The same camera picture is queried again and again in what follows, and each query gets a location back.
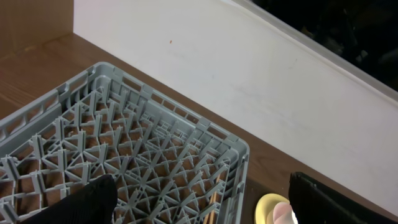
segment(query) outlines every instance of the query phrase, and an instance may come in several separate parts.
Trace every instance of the wooden table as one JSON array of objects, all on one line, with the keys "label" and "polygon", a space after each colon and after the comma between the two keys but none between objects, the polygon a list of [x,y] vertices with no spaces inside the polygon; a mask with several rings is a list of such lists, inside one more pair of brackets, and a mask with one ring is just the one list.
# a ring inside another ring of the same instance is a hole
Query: wooden table
[{"label": "wooden table", "polygon": [[177,93],[138,69],[112,56],[76,34],[68,34],[42,45],[29,47],[0,58],[0,118],[54,89],[96,62],[109,62],[144,83],[165,93],[221,127],[244,139],[250,146],[243,223],[253,223],[254,209],[261,196],[277,193],[287,197],[290,173],[302,171],[327,184],[352,200],[398,220],[393,214],[337,184],[268,143],[249,134],[187,97]]}]

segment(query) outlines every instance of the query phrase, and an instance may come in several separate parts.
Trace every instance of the white wall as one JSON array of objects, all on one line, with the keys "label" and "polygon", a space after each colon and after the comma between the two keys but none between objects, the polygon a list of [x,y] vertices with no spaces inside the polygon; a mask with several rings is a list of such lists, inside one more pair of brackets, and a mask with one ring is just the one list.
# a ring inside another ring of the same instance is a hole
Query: white wall
[{"label": "white wall", "polygon": [[398,215],[395,101],[251,12],[220,0],[76,0],[74,27]]}]

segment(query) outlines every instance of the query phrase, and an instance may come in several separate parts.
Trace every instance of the wooden stick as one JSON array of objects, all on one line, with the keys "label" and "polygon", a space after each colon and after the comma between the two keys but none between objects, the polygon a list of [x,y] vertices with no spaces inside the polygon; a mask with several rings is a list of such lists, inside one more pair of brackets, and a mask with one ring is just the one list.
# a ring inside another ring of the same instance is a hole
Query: wooden stick
[{"label": "wooden stick", "polygon": [[[220,181],[220,175],[218,175],[217,179],[216,179],[216,184],[218,184],[218,182]],[[216,195],[217,192],[214,192],[213,195],[210,197],[210,204],[216,201]],[[209,214],[206,215],[203,224],[207,224],[207,220],[209,219]],[[213,219],[214,219],[214,210],[211,211],[210,213],[210,224],[213,223]]]}]

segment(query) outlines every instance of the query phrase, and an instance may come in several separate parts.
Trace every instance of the yellow saucer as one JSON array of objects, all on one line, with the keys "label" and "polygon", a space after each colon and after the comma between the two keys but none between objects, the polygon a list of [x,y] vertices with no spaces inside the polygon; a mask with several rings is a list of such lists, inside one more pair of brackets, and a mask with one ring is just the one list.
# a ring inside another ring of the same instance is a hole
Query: yellow saucer
[{"label": "yellow saucer", "polygon": [[270,224],[273,223],[273,211],[276,204],[279,202],[287,202],[285,197],[279,194],[266,194],[260,198],[257,203],[256,211],[254,212],[255,224]]}]

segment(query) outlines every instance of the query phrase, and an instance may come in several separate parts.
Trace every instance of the brown wooden surface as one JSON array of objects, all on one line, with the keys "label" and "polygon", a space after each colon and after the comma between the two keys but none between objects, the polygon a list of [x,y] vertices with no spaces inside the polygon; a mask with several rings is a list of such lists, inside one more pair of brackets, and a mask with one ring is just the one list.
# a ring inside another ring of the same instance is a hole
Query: brown wooden surface
[{"label": "brown wooden surface", "polygon": [[264,194],[273,192],[287,196],[289,175],[294,171],[305,172],[354,201],[393,220],[398,220],[391,213],[368,202],[356,193],[342,187],[75,34],[29,47],[27,50],[0,60],[0,118],[4,118],[99,61],[109,62],[121,68],[241,137],[249,144],[250,158],[243,207],[245,222],[243,223],[252,223],[256,203]]},{"label": "brown wooden surface", "polygon": [[0,58],[73,31],[73,0],[1,0]]}]

